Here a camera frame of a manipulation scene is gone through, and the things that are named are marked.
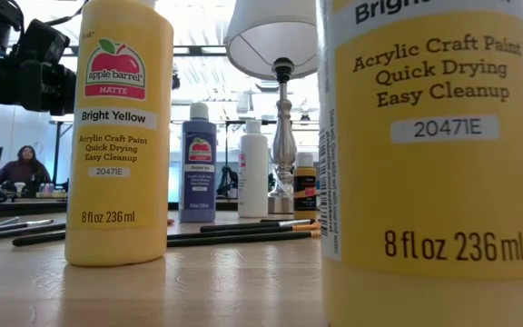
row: ceiling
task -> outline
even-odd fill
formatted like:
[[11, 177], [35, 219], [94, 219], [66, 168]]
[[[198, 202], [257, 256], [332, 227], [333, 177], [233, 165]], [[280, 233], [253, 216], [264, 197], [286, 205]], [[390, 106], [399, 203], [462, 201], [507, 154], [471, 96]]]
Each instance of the ceiling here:
[[[83, 0], [16, 0], [25, 14], [25, 22], [34, 18], [48, 21], [73, 14]], [[155, 9], [174, 26], [175, 45], [222, 45], [232, 17], [235, 0], [159, 0]], [[77, 45], [81, 17], [56, 26]], [[17, 34], [10, 37], [10, 44]], [[175, 57], [182, 87], [173, 91], [173, 120], [188, 119], [193, 101], [207, 101], [212, 120], [275, 116], [276, 94], [262, 94], [260, 81], [239, 72], [226, 57]], [[62, 64], [75, 70], [76, 58], [65, 57]], [[294, 105], [293, 119], [308, 113], [318, 119], [319, 99], [316, 74], [293, 80], [289, 97]]]

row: background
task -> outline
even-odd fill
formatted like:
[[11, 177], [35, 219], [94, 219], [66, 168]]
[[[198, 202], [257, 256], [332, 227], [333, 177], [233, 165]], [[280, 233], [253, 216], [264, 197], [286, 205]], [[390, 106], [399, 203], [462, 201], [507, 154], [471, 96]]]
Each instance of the background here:
[[[49, 21], [72, 15], [83, 3], [83, 0], [16, 1], [24, 12], [26, 26], [35, 18]], [[157, 12], [173, 25], [176, 55], [174, 63], [181, 78], [181, 88], [172, 93], [169, 202], [177, 202], [179, 197], [180, 131], [182, 121], [189, 119], [190, 103], [207, 103], [210, 121], [218, 124], [219, 172], [226, 154], [230, 167], [237, 171], [239, 139], [244, 134], [244, 126], [239, 124], [230, 125], [226, 133], [225, 121], [276, 118], [277, 83], [260, 81], [242, 74], [225, 56], [222, 43], [234, 5], [234, 0], [159, 0], [156, 3]], [[63, 25], [55, 26], [70, 37], [70, 46], [73, 48], [78, 46], [80, 23], [81, 17], [77, 16]], [[17, 42], [18, 36], [16, 33], [11, 34], [9, 47]], [[61, 64], [76, 71], [76, 60], [74, 52], [66, 50]], [[314, 160], [317, 162], [319, 97], [316, 74], [292, 80], [289, 83], [289, 92], [293, 103], [292, 120], [298, 149], [314, 153]], [[16, 153], [21, 146], [32, 145], [37, 158], [52, 175], [56, 123], [61, 120], [65, 123], [61, 126], [56, 181], [65, 182], [70, 173], [72, 119], [71, 116], [53, 119], [49, 114], [28, 112], [19, 106], [0, 105], [0, 147], [3, 147], [0, 168], [7, 162], [16, 160]], [[262, 133], [268, 137], [268, 144], [271, 144], [274, 130], [275, 125], [262, 128]], [[218, 173], [217, 184], [220, 177], [221, 173]]]

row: table lamp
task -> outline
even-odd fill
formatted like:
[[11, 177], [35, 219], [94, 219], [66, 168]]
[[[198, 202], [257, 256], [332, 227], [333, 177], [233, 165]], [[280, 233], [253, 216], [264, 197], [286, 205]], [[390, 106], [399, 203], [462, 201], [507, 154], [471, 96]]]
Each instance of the table lamp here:
[[280, 84], [278, 122], [271, 144], [277, 183], [269, 194], [269, 211], [293, 213], [291, 168], [296, 159], [296, 142], [291, 131], [287, 83], [317, 70], [315, 2], [237, 0], [224, 43], [237, 69], [262, 80], [276, 79]]

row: blue paint bottle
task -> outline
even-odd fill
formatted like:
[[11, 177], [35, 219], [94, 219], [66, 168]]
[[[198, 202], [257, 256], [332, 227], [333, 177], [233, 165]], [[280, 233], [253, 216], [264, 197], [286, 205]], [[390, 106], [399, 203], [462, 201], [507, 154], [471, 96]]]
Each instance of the blue paint bottle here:
[[209, 122], [206, 104], [191, 104], [191, 120], [182, 125], [181, 223], [215, 220], [215, 157], [217, 128]]

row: dark hair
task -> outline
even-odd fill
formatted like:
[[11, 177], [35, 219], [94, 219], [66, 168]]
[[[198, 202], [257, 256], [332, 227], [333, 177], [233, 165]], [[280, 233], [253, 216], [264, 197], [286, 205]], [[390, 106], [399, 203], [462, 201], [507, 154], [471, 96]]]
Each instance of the dark hair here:
[[31, 145], [24, 145], [19, 149], [17, 152], [17, 161], [22, 162], [24, 161], [24, 157], [22, 156], [22, 153], [24, 152], [25, 148], [28, 148], [32, 151], [32, 159], [29, 161], [29, 166], [32, 169], [32, 173], [42, 173], [44, 171], [44, 164], [40, 163], [39, 160], [35, 157], [35, 149]]

